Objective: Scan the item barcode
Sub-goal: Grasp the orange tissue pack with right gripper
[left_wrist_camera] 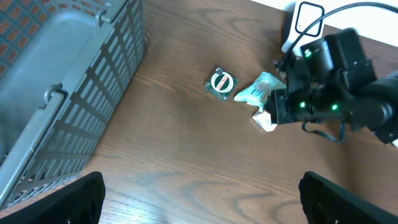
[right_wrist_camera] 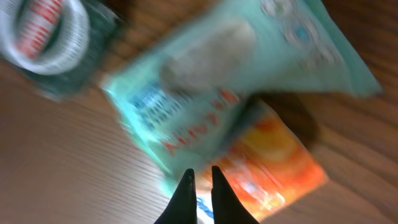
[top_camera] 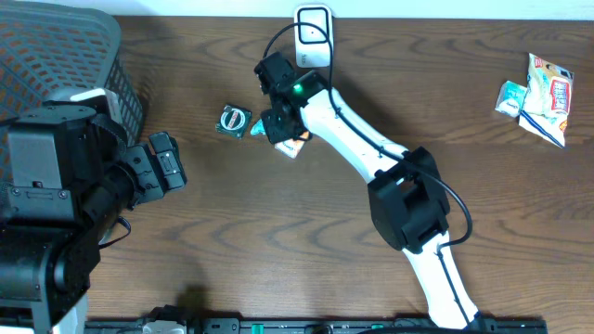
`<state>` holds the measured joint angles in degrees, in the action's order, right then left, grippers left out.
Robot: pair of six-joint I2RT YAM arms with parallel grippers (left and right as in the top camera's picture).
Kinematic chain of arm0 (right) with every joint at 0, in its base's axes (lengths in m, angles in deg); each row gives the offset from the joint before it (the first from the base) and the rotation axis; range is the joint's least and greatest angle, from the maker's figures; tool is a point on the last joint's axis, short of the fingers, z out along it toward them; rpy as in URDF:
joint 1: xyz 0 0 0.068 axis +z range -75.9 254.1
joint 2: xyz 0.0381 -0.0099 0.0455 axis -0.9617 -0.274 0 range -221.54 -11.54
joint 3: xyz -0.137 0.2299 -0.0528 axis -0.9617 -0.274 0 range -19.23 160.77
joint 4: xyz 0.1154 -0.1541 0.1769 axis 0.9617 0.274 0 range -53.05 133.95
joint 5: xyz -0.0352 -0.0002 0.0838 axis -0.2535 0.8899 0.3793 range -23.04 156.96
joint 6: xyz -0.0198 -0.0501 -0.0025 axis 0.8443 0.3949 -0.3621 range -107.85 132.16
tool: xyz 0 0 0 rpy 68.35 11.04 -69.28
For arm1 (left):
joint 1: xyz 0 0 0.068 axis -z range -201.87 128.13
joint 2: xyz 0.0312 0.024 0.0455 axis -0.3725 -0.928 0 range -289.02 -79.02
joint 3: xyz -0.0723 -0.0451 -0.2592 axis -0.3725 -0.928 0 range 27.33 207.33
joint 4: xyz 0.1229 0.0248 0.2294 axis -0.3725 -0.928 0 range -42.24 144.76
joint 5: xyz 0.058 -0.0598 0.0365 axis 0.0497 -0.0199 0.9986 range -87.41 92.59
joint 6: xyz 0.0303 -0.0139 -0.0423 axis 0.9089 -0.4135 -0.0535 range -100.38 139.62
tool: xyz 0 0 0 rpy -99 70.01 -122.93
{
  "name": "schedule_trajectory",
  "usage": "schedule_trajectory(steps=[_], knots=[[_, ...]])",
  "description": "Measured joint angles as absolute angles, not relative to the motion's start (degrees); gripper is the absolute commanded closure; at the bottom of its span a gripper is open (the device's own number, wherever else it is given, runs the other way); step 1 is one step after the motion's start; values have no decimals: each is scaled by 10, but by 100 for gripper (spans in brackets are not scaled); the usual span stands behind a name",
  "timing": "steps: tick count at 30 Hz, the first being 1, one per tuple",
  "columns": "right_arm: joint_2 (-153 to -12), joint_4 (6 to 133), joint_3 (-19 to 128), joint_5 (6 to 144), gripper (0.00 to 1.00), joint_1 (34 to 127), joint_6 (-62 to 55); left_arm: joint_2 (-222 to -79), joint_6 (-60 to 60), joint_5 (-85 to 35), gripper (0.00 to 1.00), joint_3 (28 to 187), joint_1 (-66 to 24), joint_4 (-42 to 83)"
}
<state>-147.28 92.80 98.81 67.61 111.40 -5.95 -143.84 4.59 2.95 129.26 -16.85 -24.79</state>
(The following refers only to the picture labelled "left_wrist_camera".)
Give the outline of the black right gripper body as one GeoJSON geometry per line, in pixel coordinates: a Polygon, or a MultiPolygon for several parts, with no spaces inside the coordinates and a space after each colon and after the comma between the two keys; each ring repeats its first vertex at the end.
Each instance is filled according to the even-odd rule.
{"type": "Polygon", "coordinates": [[[287,60],[274,62],[275,69],[286,82],[286,87],[271,91],[265,110],[271,115],[273,124],[311,122],[311,94],[314,55],[302,58],[289,57],[287,60]]]}

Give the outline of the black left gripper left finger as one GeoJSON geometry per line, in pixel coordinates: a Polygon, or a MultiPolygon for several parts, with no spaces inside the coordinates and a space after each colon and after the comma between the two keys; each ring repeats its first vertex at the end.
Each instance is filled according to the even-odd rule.
{"type": "Polygon", "coordinates": [[[1,224],[99,223],[106,189],[94,171],[1,219],[1,224]]]}

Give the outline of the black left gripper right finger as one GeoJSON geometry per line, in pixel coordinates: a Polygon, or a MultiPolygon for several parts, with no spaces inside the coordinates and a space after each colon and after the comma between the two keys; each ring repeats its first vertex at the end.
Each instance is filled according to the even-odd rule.
{"type": "Polygon", "coordinates": [[[309,223],[397,223],[397,216],[365,201],[328,179],[304,173],[298,185],[309,223]]]}

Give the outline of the orange white tissue pack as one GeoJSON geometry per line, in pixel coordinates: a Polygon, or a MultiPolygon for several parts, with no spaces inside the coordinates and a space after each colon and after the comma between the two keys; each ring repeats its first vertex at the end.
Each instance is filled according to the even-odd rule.
{"type": "Polygon", "coordinates": [[[254,113],[252,119],[266,132],[272,132],[277,127],[277,124],[271,121],[271,115],[262,107],[254,113]]]}

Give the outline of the teal snack packet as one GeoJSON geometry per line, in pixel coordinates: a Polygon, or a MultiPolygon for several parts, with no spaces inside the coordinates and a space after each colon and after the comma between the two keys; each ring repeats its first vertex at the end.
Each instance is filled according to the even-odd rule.
{"type": "Polygon", "coordinates": [[[234,101],[244,101],[262,111],[271,91],[285,88],[286,85],[271,73],[262,72],[251,85],[235,95],[234,101]]]}

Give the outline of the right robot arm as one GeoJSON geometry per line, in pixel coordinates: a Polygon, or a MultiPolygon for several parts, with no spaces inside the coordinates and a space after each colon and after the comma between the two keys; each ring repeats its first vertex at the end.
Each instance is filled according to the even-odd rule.
{"type": "Polygon", "coordinates": [[[384,144],[397,144],[397,73],[377,78],[354,29],[344,29],[301,46],[302,59],[288,59],[287,86],[271,91],[264,109],[274,124],[339,120],[334,142],[344,139],[345,126],[370,129],[384,144]]]}

